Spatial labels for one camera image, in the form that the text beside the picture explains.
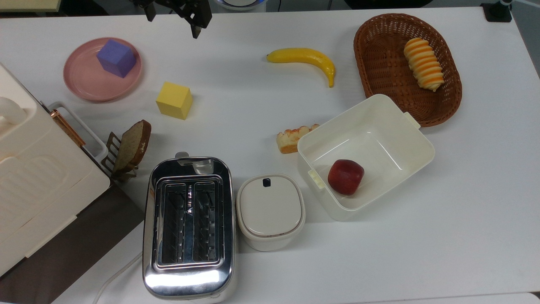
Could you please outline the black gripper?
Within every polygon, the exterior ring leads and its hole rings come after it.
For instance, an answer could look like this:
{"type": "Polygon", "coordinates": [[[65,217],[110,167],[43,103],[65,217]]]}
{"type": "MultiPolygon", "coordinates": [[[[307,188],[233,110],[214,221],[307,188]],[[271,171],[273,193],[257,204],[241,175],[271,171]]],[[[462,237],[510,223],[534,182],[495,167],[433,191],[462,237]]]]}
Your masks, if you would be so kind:
{"type": "MultiPolygon", "coordinates": [[[[192,37],[197,39],[201,28],[206,29],[211,19],[212,12],[208,0],[155,0],[156,4],[172,9],[178,16],[186,20],[192,26],[192,37]]],[[[152,22],[156,17],[156,8],[153,3],[145,6],[147,21],[152,22]]]]}

